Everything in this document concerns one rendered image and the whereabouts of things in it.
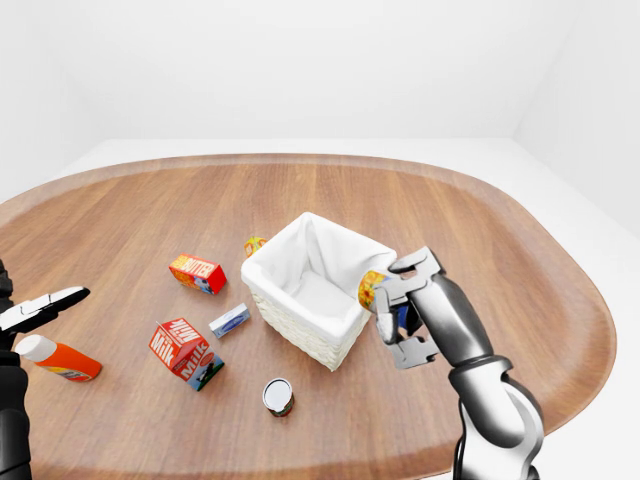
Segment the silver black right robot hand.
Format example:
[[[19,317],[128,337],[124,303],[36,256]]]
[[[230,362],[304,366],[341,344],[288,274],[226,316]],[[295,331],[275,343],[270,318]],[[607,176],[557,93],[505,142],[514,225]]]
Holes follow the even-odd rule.
[[[441,353],[453,367],[494,354],[480,318],[428,247],[388,267],[375,289],[376,326],[395,366],[408,369]]]

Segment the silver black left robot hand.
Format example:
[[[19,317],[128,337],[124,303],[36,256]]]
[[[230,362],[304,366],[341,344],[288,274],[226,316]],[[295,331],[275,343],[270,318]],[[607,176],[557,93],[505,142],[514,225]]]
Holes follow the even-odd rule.
[[[28,333],[56,319],[64,311],[85,299],[90,290],[69,287],[34,300],[15,304],[11,300],[13,283],[0,259],[0,350],[10,351],[18,333]]]

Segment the yellow orange printed tin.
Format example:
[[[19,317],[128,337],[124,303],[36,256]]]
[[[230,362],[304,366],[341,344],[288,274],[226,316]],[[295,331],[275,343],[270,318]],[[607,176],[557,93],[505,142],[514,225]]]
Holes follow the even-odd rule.
[[[361,306],[371,312],[375,311],[375,291],[374,287],[380,283],[386,282],[390,280],[391,277],[389,275],[385,275],[383,273],[369,270],[362,277],[359,287],[358,287],[358,300]],[[408,335],[408,327],[407,327],[407,313],[408,306],[400,305],[395,310],[396,318],[398,321],[398,327],[400,329],[400,333],[403,335]]]

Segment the white lined woven basket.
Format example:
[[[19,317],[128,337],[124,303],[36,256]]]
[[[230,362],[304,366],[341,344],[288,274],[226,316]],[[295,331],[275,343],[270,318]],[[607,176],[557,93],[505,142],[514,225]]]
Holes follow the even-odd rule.
[[[361,279],[396,258],[393,249],[305,212],[244,261],[241,278],[263,319],[334,371],[370,318],[358,300]]]

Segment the orange bottle with white cap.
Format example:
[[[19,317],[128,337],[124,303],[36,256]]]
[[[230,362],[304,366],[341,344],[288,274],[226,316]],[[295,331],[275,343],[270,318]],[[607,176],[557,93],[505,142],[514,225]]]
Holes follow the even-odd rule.
[[[15,346],[15,352],[72,382],[90,381],[102,370],[100,362],[68,345],[38,334],[28,335],[20,340]]]

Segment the red milk carton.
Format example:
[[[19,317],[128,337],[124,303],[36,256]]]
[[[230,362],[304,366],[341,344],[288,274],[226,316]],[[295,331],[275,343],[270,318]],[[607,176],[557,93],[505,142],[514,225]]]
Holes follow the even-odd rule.
[[[208,341],[184,318],[159,323],[149,348],[196,391],[202,390],[224,366]]]

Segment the red butter box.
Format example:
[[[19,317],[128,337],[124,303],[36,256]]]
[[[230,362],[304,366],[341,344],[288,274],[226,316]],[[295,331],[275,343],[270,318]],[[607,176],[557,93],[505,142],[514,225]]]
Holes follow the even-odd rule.
[[[218,294],[227,281],[219,264],[186,253],[173,260],[169,270],[182,285],[211,295]]]

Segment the small blue white box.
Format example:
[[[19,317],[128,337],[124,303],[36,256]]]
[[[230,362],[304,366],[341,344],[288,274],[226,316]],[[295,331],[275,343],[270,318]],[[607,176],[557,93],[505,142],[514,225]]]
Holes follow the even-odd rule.
[[[209,324],[209,328],[215,337],[220,339],[249,318],[250,313],[246,304],[241,303],[216,320],[212,321]]]

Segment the red tin with white lid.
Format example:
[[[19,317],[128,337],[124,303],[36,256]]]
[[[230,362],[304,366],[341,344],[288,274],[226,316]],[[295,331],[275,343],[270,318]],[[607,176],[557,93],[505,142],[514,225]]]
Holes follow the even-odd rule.
[[[276,417],[284,417],[293,408],[295,397],[291,384],[284,378],[270,380],[262,394],[265,407]]]

